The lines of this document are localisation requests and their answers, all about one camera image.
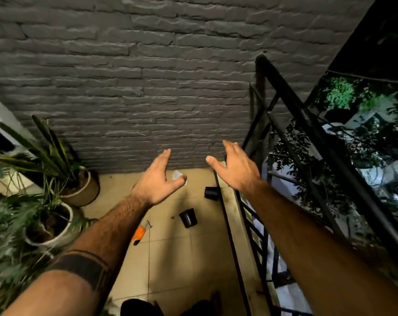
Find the small black pot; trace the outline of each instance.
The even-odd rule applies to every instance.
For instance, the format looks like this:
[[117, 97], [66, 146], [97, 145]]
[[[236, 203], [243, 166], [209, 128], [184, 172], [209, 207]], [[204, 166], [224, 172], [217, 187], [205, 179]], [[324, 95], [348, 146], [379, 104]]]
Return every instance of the small black pot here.
[[181, 212], [179, 216], [185, 228], [195, 226], [198, 223], [196, 220], [195, 210], [193, 208], [186, 209], [184, 212]]
[[208, 200], [217, 201], [220, 198], [220, 191], [219, 187], [205, 187], [205, 198]]

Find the tattoo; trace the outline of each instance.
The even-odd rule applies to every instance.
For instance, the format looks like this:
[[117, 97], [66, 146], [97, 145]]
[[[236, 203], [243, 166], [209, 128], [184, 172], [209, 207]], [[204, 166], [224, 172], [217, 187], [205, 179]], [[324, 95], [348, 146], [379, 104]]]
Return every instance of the tattoo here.
[[107, 288], [111, 270], [101, 257], [83, 250], [70, 250], [51, 266], [50, 270], [68, 271], [87, 281], [93, 291]]

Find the beige plant pot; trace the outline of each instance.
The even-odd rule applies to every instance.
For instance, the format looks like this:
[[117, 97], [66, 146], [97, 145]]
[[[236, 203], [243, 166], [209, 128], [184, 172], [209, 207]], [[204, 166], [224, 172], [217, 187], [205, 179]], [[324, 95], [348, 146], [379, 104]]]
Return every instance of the beige plant pot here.
[[88, 172], [88, 181], [85, 186], [76, 193], [61, 196], [63, 202], [77, 207], [86, 206], [93, 202], [100, 193], [100, 183], [92, 177], [91, 172], [83, 166], [81, 166], [80, 169]]
[[24, 238], [29, 245], [38, 247], [61, 247], [72, 243], [76, 238], [78, 238], [79, 234], [82, 231], [82, 224], [72, 224], [72, 222], [74, 220], [78, 220], [82, 216], [81, 210], [74, 209], [66, 203], [61, 203], [61, 206], [69, 211], [69, 223], [66, 225], [65, 229], [58, 236], [44, 243], [36, 243], [31, 241], [28, 238], [25, 229], [23, 231]]

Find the textured wall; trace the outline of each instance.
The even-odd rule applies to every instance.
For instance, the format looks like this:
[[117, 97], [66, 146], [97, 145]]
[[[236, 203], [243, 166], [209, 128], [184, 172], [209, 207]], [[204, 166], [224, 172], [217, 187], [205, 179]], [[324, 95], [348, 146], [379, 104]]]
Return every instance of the textured wall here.
[[0, 0], [0, 100], [103, 173], [204, 166], [247, 133], [257, 54], [305, 98], [372, 1]]

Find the orange object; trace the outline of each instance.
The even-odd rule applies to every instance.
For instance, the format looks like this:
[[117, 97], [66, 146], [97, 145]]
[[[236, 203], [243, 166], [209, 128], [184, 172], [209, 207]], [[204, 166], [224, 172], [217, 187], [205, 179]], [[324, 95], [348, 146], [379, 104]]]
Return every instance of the orange object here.
[[146, 220], [145, 225], [139, 225], [138, 229], [134, 233], [132, 240], [134, 240], [133, 245], [136, 246], [139, 244], [141, 239], [143, 238], [145, 232], [151, 228], [151, 224], [148, 220]]

